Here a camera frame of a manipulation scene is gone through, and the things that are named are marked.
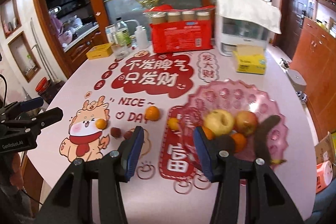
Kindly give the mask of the blackened banana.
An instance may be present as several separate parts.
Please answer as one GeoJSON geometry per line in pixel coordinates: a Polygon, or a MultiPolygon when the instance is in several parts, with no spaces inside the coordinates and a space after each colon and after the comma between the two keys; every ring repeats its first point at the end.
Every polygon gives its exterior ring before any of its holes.
{"type": "Polygon", "coordinates": [[[280,120],[281,118],[278,115],[269,116],[259,124],[255,131],[253,144],[255,156],[257,159],[263,159],[268,165],[280,165],[286,162],[283,159],[272,159],[267,147],[267,135],[272,128],[280,123],[280,120]]]}

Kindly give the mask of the dark avocado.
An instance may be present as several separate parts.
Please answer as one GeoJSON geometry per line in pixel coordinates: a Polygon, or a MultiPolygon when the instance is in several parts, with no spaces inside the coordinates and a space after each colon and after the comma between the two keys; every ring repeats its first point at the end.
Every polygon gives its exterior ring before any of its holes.
{"type": "Polygon", "coordinates": [[[215,143],[219,151],[227,151],[229,154],[235,152],[235,141],[228,134],[220,135],[215,138],[215,143]]]}

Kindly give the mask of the red yellow apple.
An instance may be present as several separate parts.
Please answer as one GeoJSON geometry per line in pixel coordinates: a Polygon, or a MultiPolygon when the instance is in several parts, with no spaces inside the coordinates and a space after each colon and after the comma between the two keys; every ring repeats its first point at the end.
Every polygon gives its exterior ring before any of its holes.
{"type": "Polygon", "coordinates": [[[236,132],[248,137],[255,133],[258,124],[258,118],[255,113],[242,110],[239,111],[235,116],[234,129],[236,132]]]}

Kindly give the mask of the red bucket on floor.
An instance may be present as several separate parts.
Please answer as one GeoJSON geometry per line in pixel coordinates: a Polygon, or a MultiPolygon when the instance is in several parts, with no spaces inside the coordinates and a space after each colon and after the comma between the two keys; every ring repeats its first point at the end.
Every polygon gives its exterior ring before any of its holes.
{"type": "Polygon", "coordinates": [[[39,83],[37,84],[36,88],[35,88],[35,91],[37,93],[42,93],[44,91],[46,91],[46,89],[49,87],[50,85],[50,81],[46,78],[46,77],[43,77],[39,83]]]}

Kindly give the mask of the small tangerine near pear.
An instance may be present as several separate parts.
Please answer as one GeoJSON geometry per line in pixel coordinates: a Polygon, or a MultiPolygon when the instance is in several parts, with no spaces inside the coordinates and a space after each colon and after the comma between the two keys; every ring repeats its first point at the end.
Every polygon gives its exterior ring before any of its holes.
{"type": "Polygon", "coordinates": [[[95,125],[98,129],[104,130],[106,129],[108,122],[105,119],[98,119],[96,120],[95,125]]]}

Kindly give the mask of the printed cartoon table cover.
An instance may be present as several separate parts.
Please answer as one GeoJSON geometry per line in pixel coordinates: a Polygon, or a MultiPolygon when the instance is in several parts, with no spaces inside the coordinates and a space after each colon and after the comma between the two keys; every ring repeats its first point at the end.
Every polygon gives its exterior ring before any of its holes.
{"type": "Polygon", "coordinates": [[[313,138],[302,104],[288,76],[269,54],[264,75],[238,73],[233,57],[217,49],[155,54],[136,50],[123,60],[113,56],[86,61],[51,103],[63,119],[45,128],[28,157],[42,178],[54,186],[77,158],[95,160],[117,149],[127,132],[144,129],[144,143],[134,176],[120,185],[129,223],[209,223],[217,184],[209,182],[189,159],[181,133],[167,127],[181,118],[188,97],[213,81],[242,81],[268,93],[288,127],[286,162],[274,172],[303,219],[311,216],[315,200],[316,159],[313,138]],[[147,121],[145,110],[159,108],[158,121],[147,121]],[[106,119],[108,128],[95,126],[106,119]]]}

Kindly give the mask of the red lychee with stem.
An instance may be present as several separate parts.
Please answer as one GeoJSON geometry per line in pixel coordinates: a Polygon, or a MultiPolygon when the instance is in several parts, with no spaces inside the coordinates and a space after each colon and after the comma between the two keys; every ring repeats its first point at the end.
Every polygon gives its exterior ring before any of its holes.
{"type": "Polygon", "coordinates": [[[123,137],[125,140],[129,140],[133,135],[133,130],[129,130],[126,133],[124,133],[123,137]]]}

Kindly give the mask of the flat yellow box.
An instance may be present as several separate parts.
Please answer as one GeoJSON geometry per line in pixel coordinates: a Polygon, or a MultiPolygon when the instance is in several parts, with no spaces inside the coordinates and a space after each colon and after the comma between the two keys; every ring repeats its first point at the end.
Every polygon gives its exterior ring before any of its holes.
{"type": "Polygon", "coordinates": [[[100,44],[97,46],[92,47],[87,53],[87,59],[94,60],[94,59],[101,59],[105,57],[111,56],[113,53],[111,45],[109,43],[100,44]]]}

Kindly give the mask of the clear drinking glass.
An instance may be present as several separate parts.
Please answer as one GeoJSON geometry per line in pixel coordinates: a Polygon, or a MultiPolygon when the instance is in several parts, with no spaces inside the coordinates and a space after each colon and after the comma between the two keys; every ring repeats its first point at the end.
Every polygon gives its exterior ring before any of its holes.
{"type": "Polygon", "coordinates": [[[112,50],[116,59],[123,59],[129,54],[127,41],[121,33],[113,34],[112,50]]]}

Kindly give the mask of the large orange tangerine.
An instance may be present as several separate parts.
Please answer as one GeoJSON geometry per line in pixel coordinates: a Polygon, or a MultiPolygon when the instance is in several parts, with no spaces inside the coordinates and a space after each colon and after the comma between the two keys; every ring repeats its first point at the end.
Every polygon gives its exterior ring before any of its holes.
{"type": "Polygon", "coordinates": [[[145,110],[145,119],[147,121],[158,121],[160,117],[160,110],[156,106],[150,106],[145,110]]]}

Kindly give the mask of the clear plastic bottle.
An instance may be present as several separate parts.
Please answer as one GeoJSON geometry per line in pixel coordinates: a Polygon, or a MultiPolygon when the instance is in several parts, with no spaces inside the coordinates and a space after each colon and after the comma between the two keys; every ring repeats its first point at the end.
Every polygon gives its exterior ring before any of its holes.
{"type": "Polygon", "coordinates": [[[121,17],[116,18],[116,38],[121,46],[131,46],[129,29],[121,17]]]}

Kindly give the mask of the grey round stool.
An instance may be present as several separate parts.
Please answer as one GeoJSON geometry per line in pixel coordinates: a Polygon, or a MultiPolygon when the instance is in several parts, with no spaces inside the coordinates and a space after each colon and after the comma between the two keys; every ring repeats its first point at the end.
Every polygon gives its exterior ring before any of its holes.
{"type": "Polygon", "coordinates": [[[294,87],[295,91],[304,93],[306,90],[306,81],[302,75],[293,69],[287,69],[286,75],[291,82],[291,85],[294,87]]]}

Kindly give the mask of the white squeeze bottle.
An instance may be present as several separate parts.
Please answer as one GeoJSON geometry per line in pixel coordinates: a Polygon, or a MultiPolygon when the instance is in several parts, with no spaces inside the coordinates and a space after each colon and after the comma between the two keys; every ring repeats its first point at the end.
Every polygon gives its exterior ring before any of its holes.
{"type": "Polygon", "coordinates": [[[126,20],[125,23],[134,23],[136,25],[134,34],[131,36],[131,47],[134,50],[136,48],[139,50],[147,49],[150,46],[150,43],[147,38],[145,27],[140,25],[139,21],[135,19],[126,20]]]}

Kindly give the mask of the yellow tissue box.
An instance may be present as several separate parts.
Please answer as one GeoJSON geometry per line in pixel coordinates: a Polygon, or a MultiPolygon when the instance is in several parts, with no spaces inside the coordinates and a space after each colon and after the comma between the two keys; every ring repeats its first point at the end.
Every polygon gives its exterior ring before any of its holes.
{"type": "Polygon", "coordinates": [[[233,51],[233,58],[238,73],[265,74],[266,58],[263,47],[238,44],[233,51]]]}

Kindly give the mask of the red bottle multipack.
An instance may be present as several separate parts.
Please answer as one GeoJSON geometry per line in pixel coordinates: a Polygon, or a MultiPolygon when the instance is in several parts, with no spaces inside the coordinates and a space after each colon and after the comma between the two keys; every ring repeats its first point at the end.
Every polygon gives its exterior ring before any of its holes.
{"type": "Polygon", "coordinates": [[[211,5],[177,10],[161,5],[145,10],[143,14],[150,21],[153,51],[176,53],[212,49],[214,8],[211,5]]]}

